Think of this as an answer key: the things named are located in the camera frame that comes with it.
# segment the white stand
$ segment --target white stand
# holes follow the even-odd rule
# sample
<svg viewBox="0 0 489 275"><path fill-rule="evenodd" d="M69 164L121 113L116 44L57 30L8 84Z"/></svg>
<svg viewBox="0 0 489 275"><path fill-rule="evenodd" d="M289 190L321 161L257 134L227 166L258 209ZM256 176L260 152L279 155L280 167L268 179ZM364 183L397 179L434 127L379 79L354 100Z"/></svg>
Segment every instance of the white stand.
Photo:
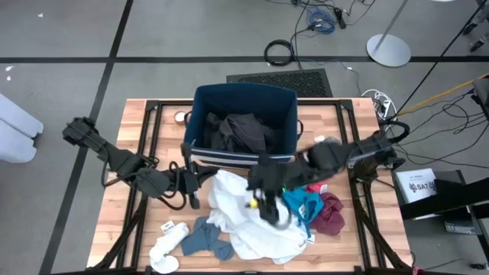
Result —
<svg viewBox="0 0 489 275"><path fill-rule="evenodd" d="M411 49L402 39L388 34L401 11L406 6L408 0L404 0L403 4L397 10L396 15L389 23L384 34L377 34L371 37L367 42L368 55L375 62L384 66L398 67L406 65L411 59Z"/></svg>
<svg viewBox="0 0 489 275"><path fill-rule="evenodd" d="M0 160L27 163L34 159L34 141L0 119Z"/></svg>
<svg viewBox="0 0 489 275"><path fill-rule="evenodd" d="M27 163L34 159L34 138L44 125L0 94L0 160Z"/></svg>
<svg viewBox="0 0 489 275"><path fill-rule="evenodd" d="M44 130L44 125L40 121L2 94L0 94L0 119L30 138L42 134Z"/></svg>

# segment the laundry basket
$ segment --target laundry basket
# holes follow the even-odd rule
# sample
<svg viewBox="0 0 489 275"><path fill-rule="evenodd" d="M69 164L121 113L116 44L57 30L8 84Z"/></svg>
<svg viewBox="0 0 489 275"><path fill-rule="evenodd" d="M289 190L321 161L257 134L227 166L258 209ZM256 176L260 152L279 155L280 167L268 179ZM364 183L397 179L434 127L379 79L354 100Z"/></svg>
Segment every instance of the laundry basket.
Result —
<svg viewBox="0 0 489 275"><path fill-rule="evenodd" d="M258 155L205 147L203 135L210 112L220 119L230 114L254 114L274 131L274 148L269 155L280 162L293 157L303 131L299 121L300 133L297 132L297 97L293 90L253 83L200 86L193 100L184 143L191 146L195 158L217 167L248 169L257 163Z"/></svg>

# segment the wooden table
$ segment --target wooden table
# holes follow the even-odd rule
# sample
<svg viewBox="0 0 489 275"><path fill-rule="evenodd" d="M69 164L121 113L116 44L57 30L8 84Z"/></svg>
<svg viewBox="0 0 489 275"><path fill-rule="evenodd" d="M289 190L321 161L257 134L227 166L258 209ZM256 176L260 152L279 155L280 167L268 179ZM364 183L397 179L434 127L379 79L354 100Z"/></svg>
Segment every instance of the wooden table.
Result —
<svg viewBox="0 0 489 275"><path fill-rule="evenodd" d="M354 104L360 138L366 138L378 130L374 107L370 99L351 100ZM141 132L145 104L145 99L129 99L126 102L118 133L117 147L133 152L136 152L138 149L138 139ZM190 108L190 106L165 106L163 108L162 125L160 126L156 152L156 156L161 160L158 166L159 170L168 169L169 162L172 160L177 161L179 165L183 165L183 158L180 155L180 143L183 141L185 127L175 124L173 115L176 111L189 111ZM344 116L348 139L351 141L351 129L349 127L347 112L344 112ZM299 117L304 124L304 134L299 140L298 148L313 144L313 138L319 135L324 135L325 137L333 136L341 140L334 107L300 105ZM151 129L153 128L153 123L154 118L151 118L144 151L146 155L149 151L149 140L152 135ZM378 173L380 180L392 183L390 172L379 170ZM168 220L173 220L175 223L185 222L192 230L196 218L209 214L210 208L207 203L209 185L210 183L204 183L203 188L198 192L201 203L201 209L199 210L193 210L187 204L185 209L174 211L155 199L149 200L138 265L139 270L143 270L149 265L149 250L156 243L156 239L162 236L163 233L160 226L163 223ZM361 193L362 188L360 185L358 189ZM211 251L200 251L191 256L184 257L180 246L173 250L171 254L178 258L180 271L353 271L353 266L362 266L362 260L350 186L345 171L328 180L328 191L337 195L345 206L341 211L345 219L345 227L336 236L322 235L316 232L315 244L308 244L301 255L295 257L287 264L275 265L268 258L241 260L237 255L231 260L220 261L213 256L213 252ZM128 193L129 187L124 183L118 183L105 190L87 266L97 264L120 235L124 222ZM403 219L394 190L389 186L373 182L371 193L381 234L386 238L395 252L410 265L412 261L410 247L407 242ZM174 205L179 205L181 198L174 198L170 201ZM368 230L365 229L365 231L368 235L368 248L371 254L371 262L373 266L376 266L377 259L375 258L374 242ZM228 240L228 235L221 234L220 238ZM130 262L133 242L133 238L128 241L126 265Z"/></svg>

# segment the basket handle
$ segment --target basket handle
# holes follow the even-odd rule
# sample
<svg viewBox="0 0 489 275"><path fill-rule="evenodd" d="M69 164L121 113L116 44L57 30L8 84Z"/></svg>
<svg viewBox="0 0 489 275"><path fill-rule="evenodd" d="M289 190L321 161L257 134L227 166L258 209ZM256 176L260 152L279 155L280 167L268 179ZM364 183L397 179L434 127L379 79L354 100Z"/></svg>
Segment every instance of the basket handle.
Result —
<svg viewBox="0 0 489 275"><path fill-rule="evenodd" d="M299 122L299 124L300 124L300 133L297 134L297 140L299 140L300 139L300 136L302 136L303 135L303 132L304 132L304 124L299 119L297 119L297 122Z"/></svg>
<svg viewBox="0 0 489 275"><path fill-rule="evenodd" d="M188 120L188 117L189 115L192 114L192 111L190 112L187 112L184 116L183 116L183 123L185 124L185 128L186 126L189 124L189 120Z"/></svg>

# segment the white cloth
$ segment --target white cloth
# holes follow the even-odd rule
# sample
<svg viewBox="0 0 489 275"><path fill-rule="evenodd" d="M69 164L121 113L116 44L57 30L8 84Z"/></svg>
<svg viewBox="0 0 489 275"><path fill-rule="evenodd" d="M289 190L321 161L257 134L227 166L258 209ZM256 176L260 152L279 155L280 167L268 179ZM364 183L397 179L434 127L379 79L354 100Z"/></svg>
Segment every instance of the white cloth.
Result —
<svg viewBox="0 0 489 275"><path fill-rule="evenodd" d="M220 170L212 179L209 204L212 208L207 223L230 234L232 247L243 260L271 258L275 264L285 264L301 254L307 245L307 234L292 217L290 226L279 230L260 218L258 209L247 209L253 198L247 191L248 181L233 173ZM287 222L287 208L277 200L280 224Z"/></svg>
<svg viewBox="0 0 489 275"><path fill-rule="evenodd" d="M186 223L175 225L171 231L156 240L156 244L150 250L150 265L158 273L172 273L178 269L178 260L168 255L187 235L189 228Z"/></svg>

